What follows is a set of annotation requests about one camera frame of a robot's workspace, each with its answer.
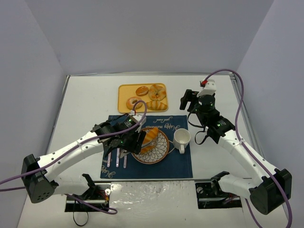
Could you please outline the large orange striped croissant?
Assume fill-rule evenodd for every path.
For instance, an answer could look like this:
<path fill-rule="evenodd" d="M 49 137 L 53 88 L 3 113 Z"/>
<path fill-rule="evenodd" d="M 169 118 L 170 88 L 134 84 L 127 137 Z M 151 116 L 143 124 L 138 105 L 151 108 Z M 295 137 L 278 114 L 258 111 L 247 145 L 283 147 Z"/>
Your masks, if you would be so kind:
<path fill-rule="evenodd" d="M 153 139 L 157 140 L 158 132 L 159 132 L 158 128 L 150 129 L 144 138 L 143 144 L 148 143 L 148 142 L 152 141 Z M 148 151 L 152 150 L 155 146 L 152 145 L 152 146 L 148 146 L 144 149 L 141 149 L 140 153 L 141 154 L 147 153 Z"/>

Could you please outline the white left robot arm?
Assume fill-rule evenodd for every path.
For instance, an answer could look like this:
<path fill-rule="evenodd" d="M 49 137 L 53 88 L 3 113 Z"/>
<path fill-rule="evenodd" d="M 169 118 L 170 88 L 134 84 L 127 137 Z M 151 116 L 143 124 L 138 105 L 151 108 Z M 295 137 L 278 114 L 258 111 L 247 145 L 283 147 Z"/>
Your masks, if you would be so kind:
<path fill-rule="evenodd" d="M 92 130 L 75 142 L 53 153 L 36 158 L 28 155 L 22 164 L 22 181 L 32 203 L 40 203 L 52 195 L 82 195 L 92 191 L 95 184 L 88 174 L 78 178 L 64 177 L 62 173 L 97 153 L 107 157 L 112 151 L 138 154 L 146 133 L 141 131 L 146 118 L 126 114 L 115 124 L 110 121 L 96 124 Z"/>

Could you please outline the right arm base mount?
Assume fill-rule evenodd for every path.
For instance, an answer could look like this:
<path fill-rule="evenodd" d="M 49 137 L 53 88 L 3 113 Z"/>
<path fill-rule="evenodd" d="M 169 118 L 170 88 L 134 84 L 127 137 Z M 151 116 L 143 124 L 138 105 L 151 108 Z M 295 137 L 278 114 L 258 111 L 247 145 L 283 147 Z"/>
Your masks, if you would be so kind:
<path fill-rule="evenodd" d="M 232 193 L 217 195 L 211 187 L 211 182 L 195 182 L 198 209 L 231 209 L 241 208 L 240 197 Z"/>

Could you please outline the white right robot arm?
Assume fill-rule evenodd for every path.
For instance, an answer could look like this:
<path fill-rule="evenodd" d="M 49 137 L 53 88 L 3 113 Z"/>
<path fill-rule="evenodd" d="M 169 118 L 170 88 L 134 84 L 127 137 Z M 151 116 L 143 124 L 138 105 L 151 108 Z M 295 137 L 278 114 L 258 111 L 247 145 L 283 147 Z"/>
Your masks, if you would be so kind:
<path fill-rule="evenodd" d="M 249 199 L 261 214 L 267 215 L 291 198 L 292 175 L 266 161 L 238 134 L 236 127 L 215 108 L 214 95 L 199 95 L 187 89 L 180 99 L 180 109 L 195 114 L 198 127 L 217 145 L 229 152 L 246 170 L 250 180 L 222 171 L 211 178 L 217 196 L 228 193 Z"/>

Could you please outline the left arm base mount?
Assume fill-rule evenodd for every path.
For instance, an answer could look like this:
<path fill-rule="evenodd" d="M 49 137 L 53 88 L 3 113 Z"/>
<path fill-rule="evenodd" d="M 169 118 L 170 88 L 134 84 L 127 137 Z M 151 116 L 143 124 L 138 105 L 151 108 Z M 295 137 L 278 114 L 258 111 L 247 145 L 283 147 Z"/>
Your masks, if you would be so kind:
<path fill-rule="evenodd" d="M 104 211 L 109 211 L 109 200 L 111 194 L 110 183 L 96 183 L 94 192 L 84 193 L 83 195 L 75 195 L 75 197 L 83 200 L 84 202 L 99 208 Z M 64 212 L 97 212 L 97 210 L 84 205 L 71 197 L 66 197 L 66 204 Z"/>

